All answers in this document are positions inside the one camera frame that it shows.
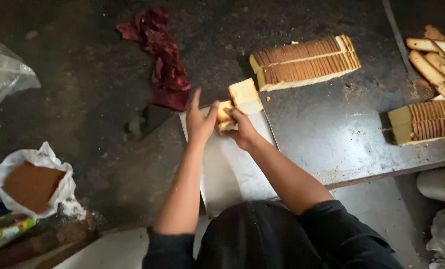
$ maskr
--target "red rag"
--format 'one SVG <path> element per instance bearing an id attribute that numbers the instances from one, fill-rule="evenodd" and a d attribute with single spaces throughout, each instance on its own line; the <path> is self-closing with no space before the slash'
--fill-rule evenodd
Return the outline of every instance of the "red rag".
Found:
<path id="1" fill-rule="evenodd" d="M 116 29 L 124 39 L 139 42 L 142 50 L 156 57 L 152 75 L 155 91 L 150 104 L 182 112 L 191 84 L 179 62 L 178 46 L 166 31 L 167 20 L 163 7 L 144 9 Z"/>

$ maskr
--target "forearm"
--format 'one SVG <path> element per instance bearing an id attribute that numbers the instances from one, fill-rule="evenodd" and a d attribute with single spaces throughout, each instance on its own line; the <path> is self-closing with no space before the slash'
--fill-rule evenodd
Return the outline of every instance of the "forearm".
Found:
<path id="1" fill-rule="evenodd" d="M 293 213 L 301 214 L 320 202 L 334 199 L 324 185 L 260 135 L 254 138 L 248 152 Z"/>
<path id="2" fill-rule="evenodd" d="M 194 233 L 199 216 L 199 186 L 204 144 L 188 143 L 154 230 L 164 235 Z"/>

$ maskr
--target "black clothing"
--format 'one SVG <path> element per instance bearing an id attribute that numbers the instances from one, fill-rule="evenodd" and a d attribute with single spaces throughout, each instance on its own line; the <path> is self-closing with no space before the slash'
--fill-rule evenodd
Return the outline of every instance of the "black clothing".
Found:
<path id="1" fill-rule="evenodd" d="M 270 201 L 247 201 L 207 227 L 197 260 L 194 235 L 158 235 L 143 268 L 403 268 L 387 242 L 340 201 L 300 216 Z"/>

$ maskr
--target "dark countertop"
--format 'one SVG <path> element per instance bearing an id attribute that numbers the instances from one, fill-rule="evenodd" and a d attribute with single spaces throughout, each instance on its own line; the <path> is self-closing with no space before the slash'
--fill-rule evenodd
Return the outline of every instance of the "dark countertop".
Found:
<path id="1" fill-rule="evenodd" d="M 201 105 L 229 99 L 228 85 L 253 76 L 247 58 L 257 48 L 351 37 L 360 70 L 260 93 L 282 153 L 330 188 L 445 165 L 445 139 L 392 144 L 387 111 L 433 91 L 408 85 L 381 1 L 162 3 L 193 89 L 203 89 Z M 418 5 L 394 6 L 402 35 L 422 36 L 428 23 L 445 33 L 445 20 L 430 22 Z M 123 131 L 151 97 L 153 59 L 114 26 L 143 7 L 130 0 L 0 1 L 0 41 L 42 83 L 0 105 L 0 162 L 48 141 L 73 165 L 76 196 L 103 229 L 153 222 L 185 145 L 177 115 L 143 141 Z M 30 31 L 38 35 L 28 40 Z"/>

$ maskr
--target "white flour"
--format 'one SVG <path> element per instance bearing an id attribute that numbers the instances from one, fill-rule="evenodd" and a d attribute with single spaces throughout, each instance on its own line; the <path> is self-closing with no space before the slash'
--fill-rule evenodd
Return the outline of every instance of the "white flour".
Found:
<path id="1" fill-rule="evenodd" d="M 68 197 L 61 202 L 63 207 L 62 213 L 70 218 L 76 218 L 79 221 L 86 219 L 86 210 L 78 203 L 75 195 Z"/>

